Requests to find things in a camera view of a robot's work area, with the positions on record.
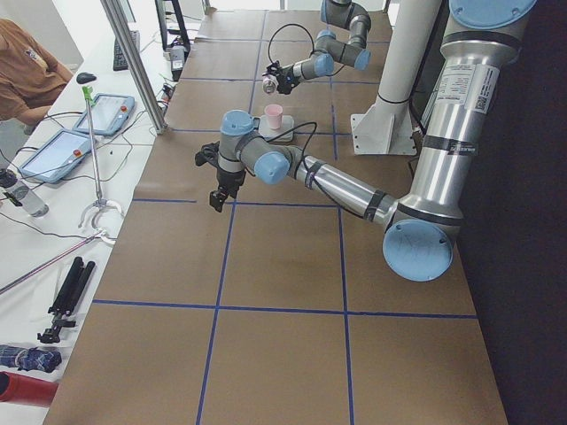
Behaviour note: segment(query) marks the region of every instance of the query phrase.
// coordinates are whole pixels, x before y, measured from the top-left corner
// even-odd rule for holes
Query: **keyboard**
[[[130,37],[132,37],[132,41],[136,45],[136,48],[140,50],[140,32],[130,31]],[[122,71],[124,69],[128,69],[128,62],[126,62],[126,57],[118,44],[118,40],[114,40],[113,71]]]

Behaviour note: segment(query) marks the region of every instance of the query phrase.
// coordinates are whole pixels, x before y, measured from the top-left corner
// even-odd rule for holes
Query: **blue tablet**
[[[90,152],[90,138],[83,133],[60,129],[19,168],[24,177],[56,183],[73,170]]]
[[[128,120],[128,116],[134,109],[134,98],[132,96],[108,95],[98,93],[93,99],[92,121],[95,135],[111,136],[119,132]],[[73,126],[74,131],[88,134],[89,120],[87,111],[83,112],[79,120]]]

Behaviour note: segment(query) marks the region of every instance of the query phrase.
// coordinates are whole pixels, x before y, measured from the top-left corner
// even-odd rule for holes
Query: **white cup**
[[[268,126],[272,130],[277,130],[282,126],[284,109],[280,104],[269,104],[264,108],[264,113],[268,119]]]

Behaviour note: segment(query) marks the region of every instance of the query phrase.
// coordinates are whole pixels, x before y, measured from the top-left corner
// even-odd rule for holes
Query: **white desk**
[[[160,43],[151,41],[154,35],[154,28],[147,32],[141,31],[141,56],[152,89],[154,93],[158,93],[165,82],[164,77],[171,78],[171,73],[168,62],[163,58]],[[113,35],[104,36],[78,72],[90,72],[97,76],[97,80],[90,84],[93,87],[93,94],[104,92],[134,96],[136,108],[130,115],[127,123],[129,125],[137,113],[144,110],[144,104],[138,95],[130,72],[114,72],[112,70],[113,42]],[[73,80],[53,105],[50,114],[83,110],[82,90]],[[71,128],[77,118],[78,116],[75,115],[57,117],[57,120],[65,128]],[[29,138],[27,146],[42,146],[59,129],[60,126],[56,122],[44,121]],[[109,178],[120,168],[114,178],[109,182],[102,183],[104,197],[118,201],[124,211],[127,211],[134,187],[144,170],[155,137],[148,114],[144,113],[125,136],[132,143],[132,147],[122,137],[118,137],[97,152],[102,179]],[[120,166],[130,149],[131,152],[126,163]],[[31,152],[21,152],[14,160],[14,164],[20,165],[30,155]],[[86,157],[67,178],[77,175],[92,177],[93,170],[90,157]],[[88,223],[83,228],[77,227],[83,209],[97,198],[93,180],[81,178],[69,182],[60,182],[56,185],[44,184],[37,188],[36,193],[50,207],[49,212],[44,217],[32,218],[21,208],[15,208],[9,202],[4,202],[0,211],[15,220],[40,228],[44,232],[85,237],[94,233],[90,227],[91,214],[96,211],[94,208],[89,210]],[[111,236],[118,235],[121,224],[122,218],[115,210],[105,210],[98,220],[98,225],[107,229]],[[2,270],[0,286],[2,287],[80,242],[78,238],[61,239],[55,236],[43,236],[30,228],[11,222],[5,217],[0,217],[0,235],[2,235],[4,244],[4,252],[0,258],[0,269]],[[42,333],[51,325],[53,316],[47,314],[47,309],[52,304],[58,287],[65,279],[74,257],[82,256],[85,263],[91,260],[97,263],[83,299],[77,306],[77,327],[63,329],[60,334],[62,342],[52,345],[61,352],[63,363],[51,374],[37,371],[21,373],[48,381],[57,381],[61,378],[111,250],[112,246],[97,239],[0,296],[0,344],[42,347],[36,340],[36,334]],[[7,367],[0,367],[0,370],[16,372],[15,369]],[[47,409],[41,407],[0,403],[2,423],[12,425],[41,424],[45,414],[47,414]]]

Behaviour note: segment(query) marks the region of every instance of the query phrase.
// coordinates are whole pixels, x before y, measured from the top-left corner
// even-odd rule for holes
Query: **robotic arm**
[[[289,95],[304,80],[331,75],[335,62],[358,70],[366,69],[370,61],[366,38],[371,27],[366,10],[350,0],[323,0],[321,20],[335,27],[349,29],[348,43],[338,41],[330,30],[321,31],[309,59],[287,66],[281,66],[277,60],[266,68],[262,83],[264,92],[272,94],[277,91]]]
[[[483,2],[485,8],[491,4],[509,12],[501,7],[509,0],[477,0],[477,4]],[[221,140],[196,155],[198,166],[208,162],[217,168],[219,187],[211,193],[211,205],[220,212],[228,196],[236,197],[246,169],[266,184],[276,184],[287,175],[382,226],[384,258],[397,274],[424,282],[445,273],[463,224],[458,201],[470,163],[478,154],[478,138],[499,71],[516,60],[535,0],[524,0],[523,8],[516,7],[513,16],[504,13],[503,17],[495,11],[475,10],[471,3],[450,1],[452,16],[441,45],[446,64],[406,196],[395,199],[297,146],[269,144],[254,130],[251,115],[230,111],[223,118]],[[463,7],[470,13],[463,13]]]

